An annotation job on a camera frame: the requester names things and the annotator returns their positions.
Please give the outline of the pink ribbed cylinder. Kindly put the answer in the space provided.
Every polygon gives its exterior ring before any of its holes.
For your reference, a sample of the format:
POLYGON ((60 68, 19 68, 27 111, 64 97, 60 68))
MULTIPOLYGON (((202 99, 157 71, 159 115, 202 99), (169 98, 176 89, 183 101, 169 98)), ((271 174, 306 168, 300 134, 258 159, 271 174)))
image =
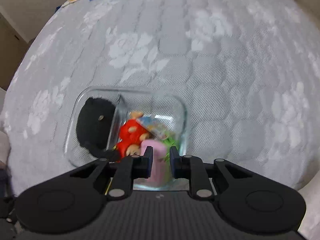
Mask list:
POLYGON ((144 153, 148 146, 153 148, 153 162, 146 184, 150 187, 162 187, 171 179, 169 163, 165 160, 168 148, 158 140, 147 139, 141 143, 141 153, 144 153))

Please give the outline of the red dressed doll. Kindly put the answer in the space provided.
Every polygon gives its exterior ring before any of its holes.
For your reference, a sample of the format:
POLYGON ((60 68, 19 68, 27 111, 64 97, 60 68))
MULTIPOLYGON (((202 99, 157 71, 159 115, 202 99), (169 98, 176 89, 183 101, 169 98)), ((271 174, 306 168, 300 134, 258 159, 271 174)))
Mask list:
POLYGON ((141 143, 151 138, 151 134, 136 121, 142 117, 143 112, 132 111, 130 119, 119 130, 119 142, 114 147, 118 151, 120 159, 129 155, 140 155, 141 143))

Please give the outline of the clear glass container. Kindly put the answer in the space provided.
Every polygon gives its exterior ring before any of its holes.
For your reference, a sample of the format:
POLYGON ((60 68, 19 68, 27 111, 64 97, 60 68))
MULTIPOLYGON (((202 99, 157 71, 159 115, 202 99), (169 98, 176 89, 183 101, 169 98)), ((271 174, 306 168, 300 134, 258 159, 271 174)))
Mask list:
POLYGON ((152 146, 151 175, 134 187, 171 190, 178 181, 170 172, 169 148, 186 153, 188 118, 187 105, 172 93, 89 87, 74 104, 65 155, 80 167, 98 158, 143 155, 152 146))

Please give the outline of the green toy piece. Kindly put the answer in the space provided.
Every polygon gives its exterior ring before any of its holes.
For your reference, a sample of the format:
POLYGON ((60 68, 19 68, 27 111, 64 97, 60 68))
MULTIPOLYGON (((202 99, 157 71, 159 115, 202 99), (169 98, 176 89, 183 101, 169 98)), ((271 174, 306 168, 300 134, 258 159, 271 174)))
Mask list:
POLYGON ((167 139, 161 141, 167 149, 166 155, 164 157, 164 161, 169 161, 170 160, 170 148, 171 147, 176 147, 177 150, 179 150, 179 143, 172 137, 167 137, 167 139))

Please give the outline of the black plush toy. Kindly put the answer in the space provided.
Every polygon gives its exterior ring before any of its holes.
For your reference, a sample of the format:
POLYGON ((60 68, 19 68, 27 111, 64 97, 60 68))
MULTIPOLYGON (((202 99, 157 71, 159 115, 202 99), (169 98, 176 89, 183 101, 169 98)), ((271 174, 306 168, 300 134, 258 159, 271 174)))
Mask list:
POLYGON ((92 156, 111 162, 120 160, 118 151, 107 149, 115 110, 112 102, 90 97, 82 107, 76 124, 80 146, 86 148, 92 156))

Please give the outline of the colourful picture card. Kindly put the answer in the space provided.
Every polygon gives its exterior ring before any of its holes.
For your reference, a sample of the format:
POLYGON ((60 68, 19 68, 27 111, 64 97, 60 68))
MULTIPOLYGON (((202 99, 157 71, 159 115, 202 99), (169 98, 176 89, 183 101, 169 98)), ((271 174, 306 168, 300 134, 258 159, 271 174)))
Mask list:
POLYGON ((140 126, 144 127, 158 139, 165 140, 170 136, 170 131, 167 129, 165 124, 158 121, 156 118, 151 116, 142 116, 137 118, 136 121, 140 124, 140 126))

